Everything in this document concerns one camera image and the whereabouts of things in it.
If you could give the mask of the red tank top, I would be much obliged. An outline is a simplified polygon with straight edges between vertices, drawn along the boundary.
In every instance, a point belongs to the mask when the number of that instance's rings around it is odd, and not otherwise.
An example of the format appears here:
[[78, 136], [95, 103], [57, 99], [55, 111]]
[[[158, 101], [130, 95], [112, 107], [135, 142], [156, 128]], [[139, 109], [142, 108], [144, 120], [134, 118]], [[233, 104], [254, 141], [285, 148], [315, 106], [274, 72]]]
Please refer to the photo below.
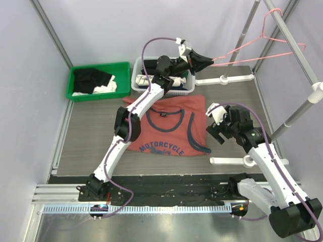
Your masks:
[[160, 99], [141, 118], [141, 133], [128, 150], [171, 156], [211, 153], [206, 144], [203, 95]]

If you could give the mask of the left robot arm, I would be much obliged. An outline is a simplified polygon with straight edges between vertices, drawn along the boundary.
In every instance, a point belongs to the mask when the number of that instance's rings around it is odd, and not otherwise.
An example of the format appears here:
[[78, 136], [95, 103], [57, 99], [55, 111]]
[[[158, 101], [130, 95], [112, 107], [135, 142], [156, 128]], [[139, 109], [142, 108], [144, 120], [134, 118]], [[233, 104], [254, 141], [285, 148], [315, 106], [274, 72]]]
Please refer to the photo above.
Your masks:
[[148, 83], [148, 88], [127, 107], [119, 107], [114, 124], [114, 136], [102, 162], [88, 177], [85, 194], [96, 201], [102, 201], [108, 194], [108, 183], [112, 173], [128, 146], [136, 141], [141, 133], [140, 121], [151, 106], [161, 99], [172, 87], [171, 77], [185, 71], [192, 76], [214, 64], [212, 58], [197, 54], [190, 50], [177, 59], [163, 55], [156, 61], [154, 76]]

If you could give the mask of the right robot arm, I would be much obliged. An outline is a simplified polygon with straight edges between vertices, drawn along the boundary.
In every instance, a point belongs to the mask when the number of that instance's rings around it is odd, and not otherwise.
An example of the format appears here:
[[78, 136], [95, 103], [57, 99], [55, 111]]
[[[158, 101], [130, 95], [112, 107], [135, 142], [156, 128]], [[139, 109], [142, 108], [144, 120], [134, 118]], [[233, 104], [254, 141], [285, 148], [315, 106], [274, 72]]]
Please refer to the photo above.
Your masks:
[[243, 173], [230, 180], [230, 197], [250, 199], [267, 215], [272, 229], [281, 238], [317, 228], [317, 241], [322, 241], [322, 226], [318, 221], [321, 202], [317, 198], [311, 199], [294, 181], [277, 155], [263, 124], [254, 127], [251, 117], [256, 113], [239, 103], [213, 103], [206, 116], [214, 120], [206, 130], [220, 144], [224, 139], [234, 138], [258, 165], [272, 189], [267, 191]]

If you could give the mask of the pink wire hanger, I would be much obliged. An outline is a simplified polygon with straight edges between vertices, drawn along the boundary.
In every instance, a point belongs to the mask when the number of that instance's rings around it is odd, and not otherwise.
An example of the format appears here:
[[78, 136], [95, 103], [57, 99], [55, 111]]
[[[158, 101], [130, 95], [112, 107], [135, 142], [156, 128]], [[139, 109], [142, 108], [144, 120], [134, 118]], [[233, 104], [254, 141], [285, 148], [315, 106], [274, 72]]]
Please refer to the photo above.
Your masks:
[[268, 36], [265, 35], [266, 19], [269, 16], [269, 14], [276, 13], [276, 12], [278, 12], [281, 17], [283, 16], [283, 12], [282, 12], [282, 10], [280, 8], [274, 8], [273, 10], [268, 11], [267, 14], [264, 16], [264, 19], [263, 19], [261, 34], [257, 38], [255, 38], [254, 40], [252, 40], [250, 42], [247, 42], [246, 44], [243, 44], [241, 47], [236, 47], [235, 49], [228, 52], [224, 56], [219, 56], [219, 57], [214, 58], [213, 59], [214, 64], [212, 64], [211, 66], [212, 67], [219, 67], [219, 66], [224, 66], [224, 65], [229, 65], [229, 64], [246, 63], [246, 62], [252, 62], [252, 61], [256, 61], [256, 60], [259, 61], [259, 60], [263, 60], [263, 59], [276, 58], [276, 57], [281, 57], [281, 56], [286, 56], [286, 55], [292, 54], [293, 52], [290, 51], [290, 52], [283, 52], [283, 53], [280, 53], [280, 54], [268, 55], [268, 56], [265, 56], [265, 57], [243, 59], [243, 60], [238, 60], [238, 61], [233, 61], [232, 60], [232, 61], [229, 61], [229, 62], [226, 62], [226, 63], [216, 63], [217, 61], [219, 61], [221, 59], [227, 58], [229, 56], [229, 54], [233, 54], [235, 51], [241, 50], [241, 49], [245, 48], [246, 46], [249, 46], [249, 45], [253, 44], [254, 42], [257, 42], [260, 39], [271, 40], [273, 42], [287, 43], [286, 40], [273, 38], [273, 37], [268, 37]]

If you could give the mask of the green plastic tray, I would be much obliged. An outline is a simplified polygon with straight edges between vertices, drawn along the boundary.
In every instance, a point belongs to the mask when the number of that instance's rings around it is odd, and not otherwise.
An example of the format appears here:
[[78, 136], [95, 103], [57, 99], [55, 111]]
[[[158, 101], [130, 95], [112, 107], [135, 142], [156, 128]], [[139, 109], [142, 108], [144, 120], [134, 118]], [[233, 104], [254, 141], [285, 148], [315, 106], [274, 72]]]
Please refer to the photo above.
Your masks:
[[[114, 75], [115, 82], [117, 84], [116, 92], [104, 93], [104, 94], [72, 96], [73, 87], [74, 87], [73, 71], [76, 69], [85, 69], [85, 68], [96, 68], [100, 71]], [[68, 98], [69, 100], [71, 100], [73, 102], [84, 102], [84, 101], [94, 101], [94, 100], [100, 100], [100, 99], [121, 98], [121, 97], [125, 97], [125, 96], [130, 95], [130, 93], [131, 93], [130, 64], [128, 62], [78, 66], [78, 67], [73, 67], [70, 70], [66, 98]]]

